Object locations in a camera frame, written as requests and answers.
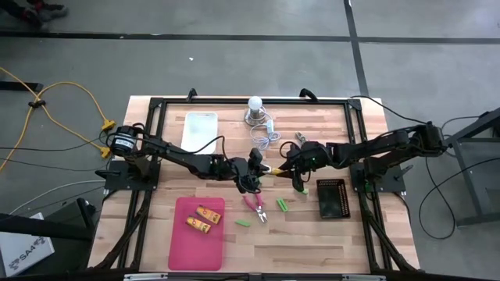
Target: green toy piece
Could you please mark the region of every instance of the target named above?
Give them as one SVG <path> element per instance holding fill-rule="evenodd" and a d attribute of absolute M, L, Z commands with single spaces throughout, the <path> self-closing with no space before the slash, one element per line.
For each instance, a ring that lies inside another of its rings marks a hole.
<path fill-rule="evenodd" d="M 276 199 L 276 202 L 278 203 L 278 206 L 280 206 L 281 211 L 288 212 L 288 206 L 284 202 L 283 198 Z"/>
<path fill-rule="evenodd" d="M 244 227 L 250 227 L 250 222 L 246 222 L 243 219 L 239 219 L 235 222 L 236 224 L 239 224 L 240 226 Z"/>

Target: concrete floor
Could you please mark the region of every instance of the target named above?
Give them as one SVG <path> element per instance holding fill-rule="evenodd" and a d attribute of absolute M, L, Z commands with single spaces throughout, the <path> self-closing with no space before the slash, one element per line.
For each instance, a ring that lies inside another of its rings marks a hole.
<path fill-rule="evenodd" d="M 148 34 L 273 34 L 348 36 L 342 0 L 67 0 L 70 15 L 51 23 L 65 32 Z M 352 0 L 359 36 L 500 37 L 500 2 L 494 0 Z M 0 29 L 26 30 L 5 13 Z M 296 96 L 307 87 L 318 96 L 359 94 L 350 43 L 276 41 L 115 41 L 0 37 L 0 66 L 26 81 L 45 85 L 72 80 L 90 89 L 108 118 L 121 122 L 132 94 Z M 405 116 L 441 125 L 456 116 L 479 115 L 498 107 L 500 45 L 361 44 L 371 97 L 382 98 Z M 28 93 L 2 92 L 2 146 L 12 146 L 23 125 Z M 61 87 L 47 94 L 49 110 L 67 126 L 97 137 L 101 119 L 84 92 Z M 387 112 L 391 129 L 411 125 Z M 453 133 L 467 121 L 447 126 Z M 22 146 L 67 148 L 80 140 L 34 113 Z M 0 151 L 5 157 L 7 151 Z M 94 148 L 60 153 L 18 151 L 15 160 L 92 169 L 103 165 Z M 418 224 L 418 207 L 431 188 L 423 159 L 409 163 L 405 176 L 413 235 L 422 269 L 457 276 L 500 279 L 500 223 L 457 229 L 448 240 L 433 240 Z M 448 156 L 430 160 L 437 182 L 459 170 Z M 72 173 L 9 163 L 0 173 L 0 212 L 58 185 L 98 180 L 92 172 Z M 99 184 L 71 187 L 32 206 L 79 194 Z M 444 188 L 458 218 L 472 205 L 458 176 Z M 450 215 L 433 196 L 423 221 L 435 235 L 446 234 Z M 100 206 L 102 192 L 84 195 Z M 43 208 L 49 214 L 59 205 Z"/>

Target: pink cutting board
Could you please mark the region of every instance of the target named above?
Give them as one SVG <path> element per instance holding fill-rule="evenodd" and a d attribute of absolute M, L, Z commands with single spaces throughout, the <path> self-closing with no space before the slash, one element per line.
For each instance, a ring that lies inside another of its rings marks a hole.
<path fill-rule="evenodd" d="M 196 215 L 203 205 L 221 215 L 218 224 Z M 186 223 L 191 215 L 212 227 L 205 234 Z M 210 197 L 180 197 L 175 203 L 172 240 L 170 241 L 169 269 L 219 270 L 222 267 L 224 240 L 224 199 Z"/>

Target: wooden table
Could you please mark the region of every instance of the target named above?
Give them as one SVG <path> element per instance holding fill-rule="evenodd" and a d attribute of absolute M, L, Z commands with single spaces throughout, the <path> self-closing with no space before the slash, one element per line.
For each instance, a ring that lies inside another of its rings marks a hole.
<path fill-rule="evenodd" d="M 124 124 L 145 123 L 149 98 L 130 97 Z M 180 146 L 187 112 L 216 112 L 219 135 L 226 136 L 228 157 L 248 157 L 253 143 L 248 135 L 250 128 L 242 119 L 246 108 L 246 105 L 169 105 L 162 137 Z M 341 106 L 268 105 L 266 109 L 274 118 L 275 130 L 281 133 L 281 140 L 262 152 L 267 164 L 278 167 L 284 162 L 278 148 L 285 141 L 294 141 L 296 131 L 322 143 L 348 142 Z M 387 131 L 384 111 L 379 105 L 362 100 L 362 112 L 369 138 Z M 216 152 L 221 152 L 221 141 L 217 142 Z M 331 178 L 345 179 L 350 219 L 328 221 L 320 218 L 316 180 Z M 176 199 L 196 196 L 222 197 L 226 201 L 221 272 L 369 272 L 359 201 L 352 192 L 348 169 L 324 168 L 313 173 L 309 183 L 305 184 L 309 195 L 297 193 L 288 179 L 264 176 L 261 181 L 264 209 L 269 219 L 267 224 L 259 222 L 257 215 L 248 209 L 233 182 L 199 180 L 185 168 L 163 161 L 160 183 L 149 211 L 141 271 L 169 271 L 167 265 Z M 278 197 L 286 201 L 289 212 L 283 213 L 279 209 Z M 89 266 L 99 263 L 121 236 L 129 200 L 130 191 L 119 191 L 104 203 Z M 409 263 L 418 268 L 405 206 L 393 194 L 381 194 L 380 203 L 388 236 Z M 252 226 L 236 225 L 234 221 L 237 219 L 249 221 Z M 379 240 L 375 238 L 373 241 L 377 260 L 382 265 Z M 129 262 L 133 257 L 134 243 L 135 237 L 132 237 Z"/>

